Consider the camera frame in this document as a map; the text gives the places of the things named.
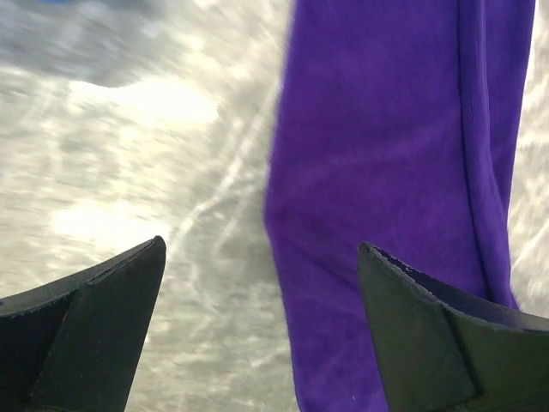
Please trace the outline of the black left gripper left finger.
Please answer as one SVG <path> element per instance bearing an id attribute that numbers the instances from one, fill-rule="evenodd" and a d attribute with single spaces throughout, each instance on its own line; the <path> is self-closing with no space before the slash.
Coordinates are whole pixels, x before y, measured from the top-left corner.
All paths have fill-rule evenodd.
<path id="1" fill-rule="evenodd" d="M 1 300 L 3 411 L 123 411 L 166 264 L 156 236 Z"/>

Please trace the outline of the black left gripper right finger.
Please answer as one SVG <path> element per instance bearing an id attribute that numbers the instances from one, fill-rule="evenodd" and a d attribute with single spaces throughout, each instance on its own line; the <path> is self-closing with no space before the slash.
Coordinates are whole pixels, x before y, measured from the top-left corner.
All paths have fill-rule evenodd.
<path id="1" fill-rule="evenodd" d="M 548 410 L 548 321 L 454 288 L 372 244 L 359 286 L 389 410 Z"/>

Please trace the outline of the purple towel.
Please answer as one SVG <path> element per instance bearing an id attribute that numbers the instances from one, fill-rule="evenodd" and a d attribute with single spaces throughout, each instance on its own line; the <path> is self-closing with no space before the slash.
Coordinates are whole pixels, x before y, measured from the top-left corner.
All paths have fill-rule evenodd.
<path id="1" fill-rule="evenodd" d="M 532 1 L 299 1 L 265 203 L 298 406 L 387 408 L 371 242 L 516 308 L 508 211 Z"/>

